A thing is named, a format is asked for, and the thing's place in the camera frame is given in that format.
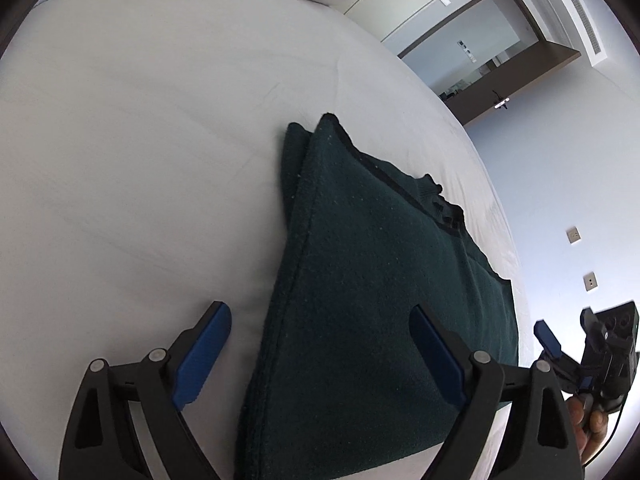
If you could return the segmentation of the person right hand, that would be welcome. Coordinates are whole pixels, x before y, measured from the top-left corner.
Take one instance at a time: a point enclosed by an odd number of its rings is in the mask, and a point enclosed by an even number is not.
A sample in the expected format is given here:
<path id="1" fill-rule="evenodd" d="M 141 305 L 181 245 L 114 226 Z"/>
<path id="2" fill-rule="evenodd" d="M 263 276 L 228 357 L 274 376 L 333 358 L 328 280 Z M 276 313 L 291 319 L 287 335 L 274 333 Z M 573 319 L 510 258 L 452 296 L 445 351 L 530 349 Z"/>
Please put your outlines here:
<path id="1" fill-rule="evenodd" d="M 572 422 L 580 461 L 588 463 L 597 454 L 608 435 L 608 414 L 595 408 L 587 413 L 585 402 L 579 396 L 566 400 Z"/>

